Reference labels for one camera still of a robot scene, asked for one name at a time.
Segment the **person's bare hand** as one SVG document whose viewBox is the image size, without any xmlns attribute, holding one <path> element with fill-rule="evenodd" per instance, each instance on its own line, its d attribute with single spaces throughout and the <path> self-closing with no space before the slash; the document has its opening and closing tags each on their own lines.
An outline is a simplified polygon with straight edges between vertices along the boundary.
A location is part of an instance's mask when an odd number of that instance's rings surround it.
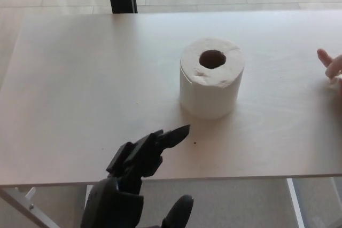
<svg viewBox="0 0 342 228">
<path fill-rule="evenodd" d="M 324 49 L 318 49 L 317 50 L 317 56 L 320 62 L 324 65 L 326 68 L 325 75 L 332 79 L 341 72 L 341 60 L 342 56 L 339 55 L 335 58 L 331 57 Z"/>
</svg>

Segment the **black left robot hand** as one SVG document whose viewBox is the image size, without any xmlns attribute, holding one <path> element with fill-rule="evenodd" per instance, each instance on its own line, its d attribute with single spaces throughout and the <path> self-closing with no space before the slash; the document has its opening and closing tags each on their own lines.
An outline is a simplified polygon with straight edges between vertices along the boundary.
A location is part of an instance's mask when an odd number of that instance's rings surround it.
<svg viewBox="0 0 342 228">
<path fill-rule="evenodd" d="M 81 227 L 136 227 L 144 206 L 142 179 L 153 176 L 162 153 L 185 140 L 190 125 L 158 130 L 120 146 L 106 168 L 108 176 L 90 190 Z"/>
</svg>

